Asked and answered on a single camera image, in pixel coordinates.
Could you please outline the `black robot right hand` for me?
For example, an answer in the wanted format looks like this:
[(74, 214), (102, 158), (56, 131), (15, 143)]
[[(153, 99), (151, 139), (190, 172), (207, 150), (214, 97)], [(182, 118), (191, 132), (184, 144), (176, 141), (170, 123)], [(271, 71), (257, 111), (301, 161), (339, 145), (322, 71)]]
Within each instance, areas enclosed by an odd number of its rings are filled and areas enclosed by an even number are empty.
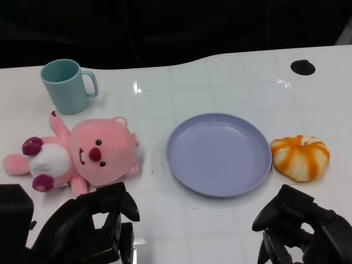
[(288, 248), (300, 248), (303, 263), (351, 263), (351, 225), (289, 185), (261, 210), (252, 230), (263, 232), (258, 263), (292, 263)]

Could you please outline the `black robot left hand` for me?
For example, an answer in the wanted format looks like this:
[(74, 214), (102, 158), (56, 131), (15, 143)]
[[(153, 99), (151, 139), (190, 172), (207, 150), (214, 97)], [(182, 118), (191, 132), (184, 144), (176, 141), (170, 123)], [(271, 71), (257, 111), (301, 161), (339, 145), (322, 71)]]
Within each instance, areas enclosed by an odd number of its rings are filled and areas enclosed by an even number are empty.
[(119, 182), (68, 200), (49, 218), (29, 263), (132, 263), (138, 207)]

